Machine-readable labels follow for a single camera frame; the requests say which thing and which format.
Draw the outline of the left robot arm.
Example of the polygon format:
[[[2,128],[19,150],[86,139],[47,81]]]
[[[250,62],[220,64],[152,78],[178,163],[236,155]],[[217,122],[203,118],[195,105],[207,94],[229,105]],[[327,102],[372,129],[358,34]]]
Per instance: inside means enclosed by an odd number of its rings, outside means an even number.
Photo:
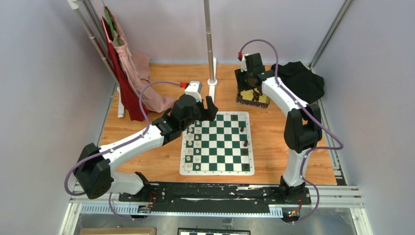
[[[117,168],[148,150],[179,138],[196,121],[214,121],[217,112],[211,96],[207,96],[204,102],[184,94],[172,109],[142,131],[106,146],[98,147],[94,143],[84,146],[70,172],[82,187],[83,194],[91,200],[109,192],[126,192],[136,201],[145,202],[150,189],[138,173],[126,174],[118,172]]]

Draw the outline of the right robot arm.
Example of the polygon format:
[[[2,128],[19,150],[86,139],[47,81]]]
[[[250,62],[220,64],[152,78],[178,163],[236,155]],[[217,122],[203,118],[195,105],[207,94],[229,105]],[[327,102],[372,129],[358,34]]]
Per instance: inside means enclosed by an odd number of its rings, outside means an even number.
[[[274,70],[266,70],[259,53],[239,52],[238,60],[241,63],[241,68],[235,71],[238,91],[258,90],[286,116],[283,137],[289,156],[276,199],[290,205],[306,195],[304,175],[309,161],[307,151],[315,148],[322,139],[320,108],[298,98]]]

